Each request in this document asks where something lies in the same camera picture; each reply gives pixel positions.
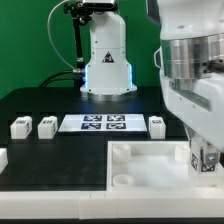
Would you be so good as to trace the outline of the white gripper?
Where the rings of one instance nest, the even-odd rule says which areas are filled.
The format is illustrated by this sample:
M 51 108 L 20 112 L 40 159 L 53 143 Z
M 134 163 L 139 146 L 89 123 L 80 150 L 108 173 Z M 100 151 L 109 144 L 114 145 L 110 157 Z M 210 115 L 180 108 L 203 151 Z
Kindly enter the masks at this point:
M 207 146 L 202 150 L 202 164 L 216 165 L 219 150 L 224 150 L 224 75 L 212 73 L 209 78 L 198 79 L 192 91 L 172 89 L 163 72 L 160 82 L 167 109 L 186 124 L 184 130 L 190 149 L 200 150 L 202 136 L 217 148 Z

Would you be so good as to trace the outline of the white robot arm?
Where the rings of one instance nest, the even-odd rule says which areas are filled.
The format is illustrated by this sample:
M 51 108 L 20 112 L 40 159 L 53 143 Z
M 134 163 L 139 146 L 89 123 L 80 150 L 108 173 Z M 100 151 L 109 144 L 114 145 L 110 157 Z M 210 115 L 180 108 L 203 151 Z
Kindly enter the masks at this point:
M 137 87 L 126 60 L 115 0 L 82 0 L 90 11 L 91 59 L 83 95 L 114 99 Z M 167 109 L 185 124 L 191 163 L 213 166 L 224 151 L 224 0 L 146 0 L 161 26 L 154 63 Z

